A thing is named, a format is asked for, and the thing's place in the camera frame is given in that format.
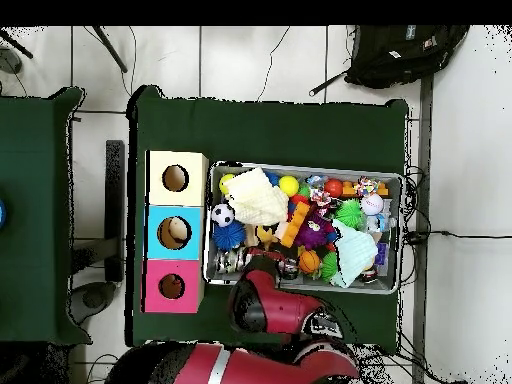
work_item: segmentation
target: green table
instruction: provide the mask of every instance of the green table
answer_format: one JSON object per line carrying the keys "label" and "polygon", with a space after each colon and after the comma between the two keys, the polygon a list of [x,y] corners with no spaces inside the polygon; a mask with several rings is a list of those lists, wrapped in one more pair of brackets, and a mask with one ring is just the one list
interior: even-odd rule
{"label": "green table", "polygon": [[[215,340],[272,343],[280,337],[231,329],[226,312],[229,287],[207,286],[197,314],[140,312],[144,212],[144,152],[201,152],[216,160],[395,172],[404,170],[407,104],[236,103],[213,99],[164,99],[143,86],[128,105],[130,117],[128,232],[135,234],[127,264],[127,343],[144,340]],[[341,308],[352,325],[347,343],[378,344],[395,352],[397,293],[319,293]]]}
{"label": "green table", "polygon": [[67,314],[68,120],[83,96],[0,97],[0,341],[90,342]]}

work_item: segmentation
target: yellow ball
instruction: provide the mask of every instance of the yellow ball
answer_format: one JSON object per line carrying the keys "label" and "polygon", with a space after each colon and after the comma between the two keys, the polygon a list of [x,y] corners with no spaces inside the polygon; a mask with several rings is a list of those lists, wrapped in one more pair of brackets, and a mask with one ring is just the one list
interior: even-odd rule
{"label": "yellow ball", "polygon": [[281,177],[279,180],[279,188],[285,192],[288,197],[292,197],[299,191],[299,182],[297,181],[297,178],[292,177],[291,175],[286,175]]}
{"label": "yellow ball", "polygon": [[220,191],[222,192],[222,194],[226,195],[228,194],[228,188],[224,185],[224,183],[227,181],[227,180],[230,180],[231,178],[233,178],[234,175],[233,174],[226,174],[224,175],[221,179],[220,179],[220,183],[219,183],[219,188],[220,188]]}

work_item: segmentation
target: purple toy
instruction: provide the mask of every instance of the purple toy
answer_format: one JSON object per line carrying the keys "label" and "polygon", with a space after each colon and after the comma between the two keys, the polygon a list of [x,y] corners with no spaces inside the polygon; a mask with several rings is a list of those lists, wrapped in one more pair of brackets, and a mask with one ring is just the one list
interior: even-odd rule
{"label": "purple toy", "polygon": [[306,250],[327,244],[327,224],[328,221],[316,214],[306,217],[294,243],[297,246],[304,246]]}

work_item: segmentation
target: soccer ball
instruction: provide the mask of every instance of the soccer ball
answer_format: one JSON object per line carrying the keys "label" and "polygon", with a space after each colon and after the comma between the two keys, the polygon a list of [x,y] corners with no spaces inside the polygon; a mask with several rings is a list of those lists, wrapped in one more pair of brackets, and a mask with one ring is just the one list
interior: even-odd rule
{"label": "soccer ball", "polygon": [[216,222],[219,227],[227,227],[235,219],[235,211],[225,203],[221,203],[213,208],[212,221]]}

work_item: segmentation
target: light blue cloth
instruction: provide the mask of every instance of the light blue cloth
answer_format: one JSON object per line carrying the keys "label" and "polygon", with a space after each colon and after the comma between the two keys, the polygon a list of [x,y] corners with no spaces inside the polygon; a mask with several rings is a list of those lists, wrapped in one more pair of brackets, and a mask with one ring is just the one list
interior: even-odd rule
{"label": "light blue cloth", "polygon": [[332,226],[341,234],[341,237],[334,242],[338,250],[341,271],[334,274],[331,283],[347,288],[372,262],[378,249],[370,234],[347,227],[337,219],[333,219]]}

